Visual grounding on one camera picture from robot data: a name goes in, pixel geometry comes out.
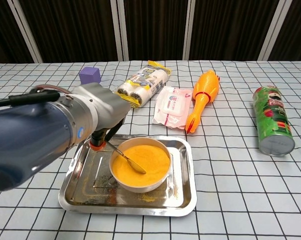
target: checkered tablecloth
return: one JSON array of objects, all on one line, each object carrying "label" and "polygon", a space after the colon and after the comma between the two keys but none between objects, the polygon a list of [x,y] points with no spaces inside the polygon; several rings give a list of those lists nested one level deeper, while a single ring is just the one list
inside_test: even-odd
[{"label": "checkered tablecloth", "polygon": [[[192,89],[213,69],[220,90],[194,134],[152,124],[156,96],[131,110],[119,134],[168,135],[192,147],[197,205],[185,217],[64,211],[58,192],[75,148],[20,187],[0,193],[0,240],[301,240],[301,62],[163,61],[168,86]],[[145,61],[0,64],[0,99],[52,84],[72,89],[79,71],[98,67],[114,90]],[[258,150],[253,92],[275,85],[296,147],[284,157]]]}]

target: stainless steel tray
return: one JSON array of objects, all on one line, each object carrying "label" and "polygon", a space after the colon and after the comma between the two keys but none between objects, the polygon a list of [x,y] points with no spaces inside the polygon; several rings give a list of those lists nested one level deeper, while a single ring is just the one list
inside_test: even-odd
[{"label": "stainless steel tray", "polygon": [[[116,135],[118,146],[134,135]],[[191,146],[183,139],[157,136],[169,150],[172,168],[166,181],[147,193],[133,193],[120,187],[109,169],[113,150],[107,146],[95,152],[89,139],[80,144],[59,191],[61,207],[71,212],[185,216],[196,206],[194,167]]]}]

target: bowl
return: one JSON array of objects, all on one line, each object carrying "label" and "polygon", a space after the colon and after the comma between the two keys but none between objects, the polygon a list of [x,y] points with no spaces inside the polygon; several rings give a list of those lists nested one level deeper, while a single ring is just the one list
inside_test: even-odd
[{"label": "bowl", "polygon": [[164,175],[164,177],[162,179],[158,180],[157,182],[155,182],[151,185],[146,185],[146,186],[130,186],[130,185],[127,185],[126,183],[118,180],[118,178],[113,173],[113,169],[112,169],[113,162],[119,156],[119,154],[116,151],[114,151],[110,157],[109,169],[110,169],[112,176],[116,179],[118,184],[120,186],[122,186],[124,189],[126,189],[130,192],[133,192],[133,193],[147,193],[147,192],[150,192],[150,191],[158,188],[166,180],[166,178],[168,177],[168,175],[170,173],[171,167],[172,167],[172,159],[171,159],[171,154],[170,154],[169,150],[167,149],[167,147],[164,144],[162,144],[158,140],[148,138],[148,137],[131,138],[129,140],[124,141],[122,144],[120,144],[118,146],[118,149],[123,152],[131,147],[139,146],[139,145],[149,145],[149,146],[159,147],[160,149],[164,150],[164,152],[167,154],[167,156],[169,158],[169,168],[167,170],[167,173]]}]

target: orange powder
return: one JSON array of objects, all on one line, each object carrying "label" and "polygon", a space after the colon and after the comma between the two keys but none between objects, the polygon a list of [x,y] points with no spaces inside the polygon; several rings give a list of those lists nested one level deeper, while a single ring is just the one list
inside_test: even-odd
[{"label": "orange powder", "polygon": [[112,171],[118,180],[128,186],[152,185],[162,179],[169,170],[170,158],[163,149],[157,146],[138,145],[123,152],[146,171],[145,174],[136,172],[125,158],[118,156],[112,164]]}]

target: tray rim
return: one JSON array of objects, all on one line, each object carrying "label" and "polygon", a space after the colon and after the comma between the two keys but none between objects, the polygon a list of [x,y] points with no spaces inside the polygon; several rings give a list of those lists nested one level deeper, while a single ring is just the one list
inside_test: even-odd
[{"label": "tray rim", "polygon": [[116,206],[105,206],[105,205],[73,205],[70,204],[65,199],[65,192],[66,188],[71,180],[72,173],[78,161],[78,157],[84,147],[86,141],[90,139],[87,138],[86,140],[82,141],[72,158],[70,165],[68,167],[68,171],[65,175],[63,180],[62,186],[58,192],[58,202],[59,205],[66,211],[69,212],[78,212],[78,213],[89,213],[89,214],[124,214],[124,215],[148,215],[148,216],[166,216],[166,217],[182,217],[186,216],[191,213],[197,204],[197,191],[196,191],[196,183],[195,183],[195,175],[194,175],[194,164],[193,164],[193,157],[192,157],[192,148],[190,144],[176,136],[164,136],[164,135],[157,135],[157,136],[147,136],[147,135],[124,135],[124,134],[116,134],[114,135],[114,139],[132,139],[138,137],[147,137],[156,140],[175,140],[179,141],[184,144],[186,147],[186,154],[187,154],[187,166],[188,166],[188,177],[189,177],[189,187],[190,187],[190,194],[191,198],[188,203],[183,208],[180,209],[173,209],[173,208],[144,208],[144,207],[116,207]]}]

